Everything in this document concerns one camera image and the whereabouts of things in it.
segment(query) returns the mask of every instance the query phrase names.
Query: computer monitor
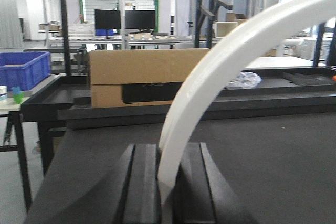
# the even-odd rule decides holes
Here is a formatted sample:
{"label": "computer monitor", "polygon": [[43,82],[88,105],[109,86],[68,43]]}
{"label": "computer monitor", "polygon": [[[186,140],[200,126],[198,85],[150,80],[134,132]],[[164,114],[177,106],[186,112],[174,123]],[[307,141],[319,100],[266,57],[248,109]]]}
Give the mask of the computer monitor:
{"label": "computer monitor", "polygon": [[126,29],[154,29],[155,11],[154,10],[126,10],[125,11]]}
{"label": "computer monitor", "polygon": [[121,18],[119,10],[94,10],[96,30],[105,30],[105,36],[108,38],[108,31],[112,29],[121,29]]}

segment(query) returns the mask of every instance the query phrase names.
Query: white wall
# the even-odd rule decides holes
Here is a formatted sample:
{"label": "white wall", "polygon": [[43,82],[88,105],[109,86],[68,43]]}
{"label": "white wall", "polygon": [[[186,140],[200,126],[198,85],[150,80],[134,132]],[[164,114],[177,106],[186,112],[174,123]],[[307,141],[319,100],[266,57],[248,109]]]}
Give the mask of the white wall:
{"label": "white wall", "polygon": [[45,39],[44,34],[38,33],[38,24],[44,23],[43,1],[27,0],[27,11],[31,39]]}
{"label": "white wall", "polygon": [[190,0],[175,0],[175,31],[178,36],[187,36],[189,34],[188,21],[190,18]]}
{"label": "white wall", "polygon": [[80,14],[79,0],[66,0],[66,2],[67,2],[68,23],[72,24]]}
{"label": "white wall", "polygon": [[29,16],[27,10],[27,0],[16,0],[17,12],[19,18],[24,19],[24,38],[31,39],[30,27],[29,27]]}
{"label": "white wall", "polygon": [[159,32],[170,34],[171,0],[159,0]]}

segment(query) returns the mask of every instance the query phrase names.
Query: floor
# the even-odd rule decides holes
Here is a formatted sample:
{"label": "floor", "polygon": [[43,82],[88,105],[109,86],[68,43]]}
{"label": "floor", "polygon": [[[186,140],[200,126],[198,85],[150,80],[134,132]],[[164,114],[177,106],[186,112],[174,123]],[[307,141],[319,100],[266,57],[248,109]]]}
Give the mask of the floor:
{"label": "floor", "polygon": [[[29,41],[24,48],[43,47],[43,41]],[[2,51],[21,51],[2,49]],[[6,128],[7,118],[0,118],[0,145]],[[28,171],[33,197],[42,182],[43,173],[40,153],[36,151],[38,131],[36,123],[23,123],[28,161]],[[15,133],[12,131],[12,143]],[[26,216],[17,152],[0,152],[0,224],[20,224]]]}

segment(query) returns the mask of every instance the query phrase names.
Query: black metal post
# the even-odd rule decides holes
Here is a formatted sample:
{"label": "black metal post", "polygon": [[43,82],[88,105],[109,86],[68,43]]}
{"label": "black metal post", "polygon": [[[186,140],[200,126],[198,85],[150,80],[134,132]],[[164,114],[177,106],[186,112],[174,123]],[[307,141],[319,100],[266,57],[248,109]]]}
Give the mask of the black metal post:
{"label": "black metal post", "polygon": [[65,73],[67,76],[70,76],[71,75],[71,64],[70,64],[70,46],[69,46],[69,32],[68,32],[68,17],[67,17],[66,0],[60,0],[60,3],[61,3],[62,28],[63,28]]}
{"label": "black metal post", "polygon": [[201,5],[202,0],[196,0],[196,17],[195,17],[195,38],[194,38],[194,48],[199,48],[200,43],[200,32],[201,32],[201,25],[198,25],[198,21],[201,17]]}
{"label": "black metal post", "polygon": [[315,52],[314,52],[314,59],[313,59],[313,67],[317,67],[320,60],[320,53],[321,53],[321,47],[322,47],[322,41],[323,41],[323,34],[324,34],[324,27],[325,23],[321,23],[319,25],[316,45],[315,45]]}
{"label": "black metal post", "polygon": [[28,165],[27,165],[27,157],[26,157],[26,150],[25,150],[25,142],[23,139],[20,111],[12,111],[10,112],[9,116],[12,117],[13,124],[14,124],[16,144],[18,148],[21,179],[22,179],[22,187],[23,187],[23,193],[24,193],[24,198],[25,198],[26,210],[28,211],[32,203],[32,194],[30,191]]}
{"label": "black metal post", "polygon": [[48,171],[52,158],[54,157],[54,147],[52,146],[52,138],[48,135],[49,127],[44,122],[37,122],[38,135],[40,139],[42,169],[45,175]]}
{"label": "black metal post", "polygon": [[[209,10],[212,11],[214,9],[215,0],[209,0]],[[212,24],[213,21],[208,17],[208,26],[207,26],[207,37],[206,37],[206,47],[212,48]]]}
{"label": "black metal post", "polygon": [[320,53],[321,53],[322,40],[323,40],[323,34],[324,34],[324,27],[325,27],[325,23],[321,23],[319,25],[316,44],[315,44],[313,67],[317,67],[320,61]]}
{"label": "black metal post", "polygon": [[327,66],[336,65],[336,24],[332,31],[332,39],[329,46],[329,53],[327,58]]}

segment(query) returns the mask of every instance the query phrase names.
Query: white pipe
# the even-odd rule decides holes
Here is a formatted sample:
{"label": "white pipe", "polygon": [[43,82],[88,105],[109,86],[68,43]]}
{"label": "white pipe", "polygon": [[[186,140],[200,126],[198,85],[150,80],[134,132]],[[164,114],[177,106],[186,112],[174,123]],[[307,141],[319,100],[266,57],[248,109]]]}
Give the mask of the white pipe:
{"label": "white pipe", "polygon": [[255,58],[306,27],[335,16],[336,0],[291,0],[254,16],[223,38],[194,68],[165,119],[158,181],[163,209],[175,185],[185,146],[220,90]]}

